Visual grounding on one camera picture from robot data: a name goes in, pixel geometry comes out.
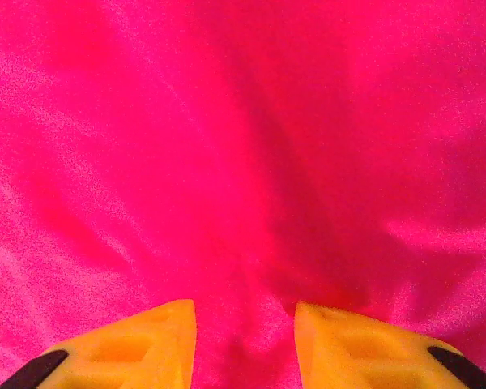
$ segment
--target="satin cloth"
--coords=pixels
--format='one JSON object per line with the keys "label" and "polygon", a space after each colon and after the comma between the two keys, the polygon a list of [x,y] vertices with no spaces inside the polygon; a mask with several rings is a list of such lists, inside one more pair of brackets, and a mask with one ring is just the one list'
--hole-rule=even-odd
{"label": "satin cloth", "polygon": [[0,382],[178,298],[194,389],[301,388],[299,300],[486,370],[486,0],[1,0]]}

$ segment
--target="pink background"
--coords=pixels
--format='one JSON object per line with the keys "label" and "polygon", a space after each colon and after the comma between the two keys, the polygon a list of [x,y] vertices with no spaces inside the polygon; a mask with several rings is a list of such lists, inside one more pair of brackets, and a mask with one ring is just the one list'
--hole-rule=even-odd
{"label": "pink background", "polygon": [[486,369],[486,0],[1,0],[0,382],[177,298],[194,388],[300,388],[300,299]]}

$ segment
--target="pink fabric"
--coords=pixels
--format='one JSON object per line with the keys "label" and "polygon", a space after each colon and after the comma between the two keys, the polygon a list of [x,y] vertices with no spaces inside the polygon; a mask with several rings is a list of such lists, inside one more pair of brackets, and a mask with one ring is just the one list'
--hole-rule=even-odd
{"label": "pink fabric", "polygon": [[300,388],[300,299],[486,369],[486,0],[1,0],[0,382],[185,297],[194,388]]}

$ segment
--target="yellow plastic piece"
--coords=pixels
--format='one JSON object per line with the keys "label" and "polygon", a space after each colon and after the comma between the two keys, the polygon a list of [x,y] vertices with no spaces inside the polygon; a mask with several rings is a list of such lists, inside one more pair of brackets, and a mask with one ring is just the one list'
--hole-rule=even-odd
{"label": "yellow plastic piece", "polygon": [[189,389],[194,303],[179,300],[55,345],[69,357],[39,389]]}
{"label": "yellow plastic piece", "polygon": [[304,389],[464,389],[427,351],[456,348],[390,324],[299,303],[295,342]]}

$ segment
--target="black rubber pad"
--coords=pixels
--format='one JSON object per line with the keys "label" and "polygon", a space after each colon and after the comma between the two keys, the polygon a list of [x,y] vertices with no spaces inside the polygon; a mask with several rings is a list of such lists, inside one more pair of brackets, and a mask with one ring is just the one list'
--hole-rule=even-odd
{"label": "black rubber pad", "polygon": [[34,358],[0,385],[0,389],[36,389],[67,357],[67,351],[56,350]]}
{"label": "black rubber pad", "polygon": [[462,355],[432,346],[428,352],[470,389],[486,389],[486,373]]}

